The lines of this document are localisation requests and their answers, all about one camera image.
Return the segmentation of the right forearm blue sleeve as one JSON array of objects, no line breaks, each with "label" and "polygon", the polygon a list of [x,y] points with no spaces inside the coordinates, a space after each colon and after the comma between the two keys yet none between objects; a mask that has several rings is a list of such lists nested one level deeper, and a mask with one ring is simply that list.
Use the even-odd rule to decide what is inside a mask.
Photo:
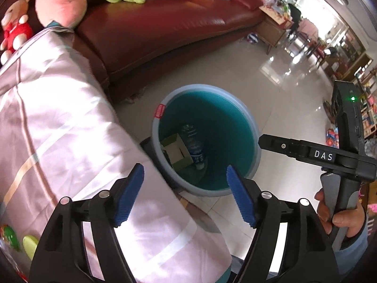
[{"label": "right forearm blue sleeve", "polygon": [[350,271],[352,271],[368,247],[367,215],[364,217],[365,219],[362,229],[356,236],[351,238],[351,244],[347,245],[344,249],[334,252],[341,277],[346,276]]}]

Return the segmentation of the right hand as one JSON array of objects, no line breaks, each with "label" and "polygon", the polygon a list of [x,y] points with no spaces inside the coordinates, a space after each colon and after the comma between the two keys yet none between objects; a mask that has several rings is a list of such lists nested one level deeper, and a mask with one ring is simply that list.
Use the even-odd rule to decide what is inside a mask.
[{"label": "right hand", "polygon": [[365,211],[361,203],[357,203],[357,207],[355,209],[344,210],[331,216],[330,210],[325,204],[323,189],[319,190],[314,198],[319,202],[317,214],[327,234],[330,234],[334,227],[346,227],[348,229],[346,237],[352,238],[363,229],[365,222]]}]

